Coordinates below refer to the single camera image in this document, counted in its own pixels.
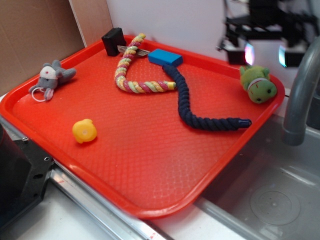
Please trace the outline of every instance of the stuffed animal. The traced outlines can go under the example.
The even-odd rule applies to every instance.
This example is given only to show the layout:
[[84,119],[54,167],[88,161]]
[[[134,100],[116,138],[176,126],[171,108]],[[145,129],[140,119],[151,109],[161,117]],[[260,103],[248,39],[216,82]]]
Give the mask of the stuffed animal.
[[44,100],[37,100],[38,102],[48,101],[52,99],[54,90],[58,85],[69,82],[77,71],[74,68],[64,69],[61,67],[59,60],[54,60],[52,64],[45,63],[40,71],[40,77],[36,85],[30,87],[29,93],[32,94],[36,90],[44,91]]
[[266,102],[277,94],[277,87],[270,81],[269,69],[262,66],[240,67],[240,82],[256,104]]

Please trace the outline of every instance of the textured tray surface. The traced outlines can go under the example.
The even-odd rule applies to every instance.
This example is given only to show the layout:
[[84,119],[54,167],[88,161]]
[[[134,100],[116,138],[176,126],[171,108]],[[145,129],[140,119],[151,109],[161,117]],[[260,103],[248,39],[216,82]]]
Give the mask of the textured tray surface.
[[[56,89],[52,100],[36,102],[28,94],[35,76],[4,98],[0,113],[118,207],[139,218],[153,218],[191,203],[280,105],[284,87],[272,77],[277,96],[255,104],[240,85],[238,69],[223,61],[147,40],[141,47],[183,56],[178,69],[189,86],[194,114],[249,118],[252,126],[230,132],[192,129],[178,115],[177,91],[120,90],[114,73],[121,56],[107,56],[102,42],[63,62],[77,74]],[[134,59],[126,78],[170,81],[147,57]],[[86,118],[93,120],[97,138],[79,144],[71,129]]]

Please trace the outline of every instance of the green plush turtle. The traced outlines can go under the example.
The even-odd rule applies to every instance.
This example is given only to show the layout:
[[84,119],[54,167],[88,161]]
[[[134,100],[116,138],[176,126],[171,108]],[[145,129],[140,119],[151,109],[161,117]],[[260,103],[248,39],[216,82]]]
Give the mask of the green plush turtle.
[[256,104],[266,102],[277,94],[277,87],[270,81],[269,69],[262,66],[240,67],[240,82]]

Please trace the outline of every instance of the cardboard box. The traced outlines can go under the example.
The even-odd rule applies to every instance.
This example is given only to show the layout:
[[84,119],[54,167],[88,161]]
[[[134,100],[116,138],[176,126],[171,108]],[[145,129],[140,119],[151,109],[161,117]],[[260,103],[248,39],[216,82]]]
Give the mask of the cardboard box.
[[[99,9],[97,13],[104,16],[105,23],[96,24],[101,17],[90,17],[89,11],[83,10],[88,9],[89,2],[90,12]],[[44,63],[65,59],[84,48],[87,42],[100,40],[111,28],[105,0],[3,1],[0,8],[0,96],[38,74]]]

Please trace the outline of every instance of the yellow rubber duck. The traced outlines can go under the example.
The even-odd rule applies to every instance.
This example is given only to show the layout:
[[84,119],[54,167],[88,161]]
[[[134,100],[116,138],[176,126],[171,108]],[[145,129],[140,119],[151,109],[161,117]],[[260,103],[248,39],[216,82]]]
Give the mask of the yellow rubber duck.
[[92,122],[91,119],[83,119],[73,125],[72,133],[78,143],[90,142],[96,138],[97,129]]

